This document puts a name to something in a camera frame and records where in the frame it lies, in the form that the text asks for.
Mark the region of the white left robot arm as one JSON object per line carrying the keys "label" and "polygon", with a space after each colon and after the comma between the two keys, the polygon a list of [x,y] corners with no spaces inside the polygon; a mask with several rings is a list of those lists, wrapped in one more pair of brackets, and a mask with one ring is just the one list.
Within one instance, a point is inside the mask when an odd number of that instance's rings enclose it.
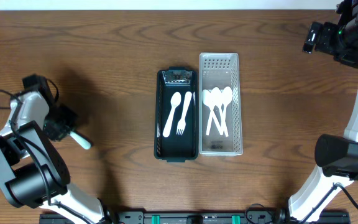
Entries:
{"label": "white left robot arm", "polygon": [[59,104],[53,81],[40,75],[22,80],[24,89],[10,94],[10,114],[0,131],[0,189],[14,207],[56,212],[73,223],[117,223],[101,199],[71,182],[54,141],[70,136],[83,149],[91,141],[75,129],[77,115]]}

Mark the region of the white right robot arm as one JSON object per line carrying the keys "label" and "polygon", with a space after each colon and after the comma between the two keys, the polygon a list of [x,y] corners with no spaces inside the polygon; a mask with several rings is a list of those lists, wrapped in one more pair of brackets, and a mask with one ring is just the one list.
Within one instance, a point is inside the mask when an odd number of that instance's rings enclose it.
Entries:
{"label": "white right robot arm", "polygon": [[[358,69],[358,0],[337,5],[336,24],[313,22],[303,45],[305,53],[322,52]],[[342,136],[321,135],[314,150],[315,167],[302,187],[288,199],[274,223],[317,222],[328,203],[358,181],[358,89],[351,118]]]}

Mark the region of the thick white plastic spoon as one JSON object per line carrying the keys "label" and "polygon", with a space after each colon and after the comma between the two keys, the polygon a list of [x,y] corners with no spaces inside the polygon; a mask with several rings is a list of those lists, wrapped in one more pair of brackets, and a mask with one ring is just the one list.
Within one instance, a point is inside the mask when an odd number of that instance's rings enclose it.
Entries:
{"label": "thick white plastic spoon", "polygon": [[169,112],[167,122],[165,123],[165,127],[163,129],[163,137],[165,138],[169,137],[170,135],[175,110],[180,103],[181,103],[181,94],[179,92],[175,92],[170,100],[171,110]]}

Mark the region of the white green-tinted plastic fork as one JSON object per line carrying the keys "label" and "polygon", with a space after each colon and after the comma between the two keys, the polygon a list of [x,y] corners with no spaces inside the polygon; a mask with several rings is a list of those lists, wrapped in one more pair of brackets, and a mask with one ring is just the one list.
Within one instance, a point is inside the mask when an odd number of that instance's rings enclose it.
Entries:
{"label": "white green-tinted plastic fork", "polygon": [[74,139],[83,149],[89,150],[91,148],[91,143],[83,136],[81,136],[76,131],[70,132],[70,137]]}

